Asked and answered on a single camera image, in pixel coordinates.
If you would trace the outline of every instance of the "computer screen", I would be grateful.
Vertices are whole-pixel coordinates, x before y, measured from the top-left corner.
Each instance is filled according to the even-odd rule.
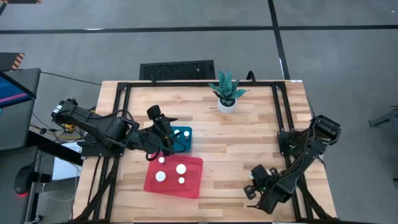
[[[0,108],[22,103],[35,98],[27,88],[0,72]]]

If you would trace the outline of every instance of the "wooden tabletop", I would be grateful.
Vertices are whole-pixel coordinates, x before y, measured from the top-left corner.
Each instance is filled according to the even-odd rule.
[[[112,112],[116,81],[103,82],[96,112]],[[310,124],[311,114],[302,82],[286,81],[290,108],[296,129]],[[291,200],[278,203],[269,215],[255,208],[247,208],[259,200],[248,200],[243,187],[251,184],[250,170],[258,164],[266,169],[285,169],[279,153],[276,134],[279,130],[271,87],[245,87],[250,90],[238,100],[232,114],[221,114],[217,97],[209,87],[134,87],[129,108],[141,127],[152,122],[146,110],[159,105],[162,112],[178,118],[173,126],[193,129],[191,156],[201,157],[203,174],[199,199],[155,194],[143,190],[148,162],[145,153],[125,150],[120,160],[118,181],[114,196],[111,222],[271,222],[294,221]],[[123,105],[122,93],[120,108]],[[284,112],[282,95],[279,100]],[[288,127],[284,116],[285,127]],[[87,204],[88,192],[97,158],[84,161],[73,211],[81,213]],[[93,195],[96,192],[101,169],[98,169]],[[335,216],[329,184],[323,165],[315,161],[306,171],[310,192],[327,213]],[[101,215],[108,193],[101,205]],[[302,215],[305,214],[300,200]]]

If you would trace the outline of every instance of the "white pot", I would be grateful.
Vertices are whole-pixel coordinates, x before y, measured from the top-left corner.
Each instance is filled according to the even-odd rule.
[[[218,99],[218,109],[219,109],[222,113],[225,113],[225,114],[228,114],[228,113],[231,113],[232,111],[234,111],[237,104],[238,104],[238,99],[235,99],[235,103],[234,103],[233,105],[231,105],[231,106],[224,106],[224,105],[221,103],[221,99],[220,99],[220,98]]]

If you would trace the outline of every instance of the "potted plant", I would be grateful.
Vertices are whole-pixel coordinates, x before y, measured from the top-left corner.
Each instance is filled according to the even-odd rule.
[[[209,86],[214,89],[213,93],[218,97],[218,109],[225,114],[234,111],[238,98],[241,97],[246,90],[237,90],[240,80],[232,83],[232,73],[229,71],[226,75],[222,71],[218,74],[218,86],[209,83]]]

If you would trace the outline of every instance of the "blue container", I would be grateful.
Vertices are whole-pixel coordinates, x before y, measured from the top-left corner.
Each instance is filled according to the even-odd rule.
[[[185,126],[172,126],[172,129],[173,129],[173,133],[175,130],[179,130],[181,133],[178,137],[172,136],[172,139],[174,140],[173,147],[174,147],[175,153],[179,153],[184,150],[184,147],[181,144],[183,144],[187,148],[187,150],[183,153],[190,152],[191,146],[192,146],[192,128],[185,127]],[[189,131],[188,139],[185,139],[184,131]]]

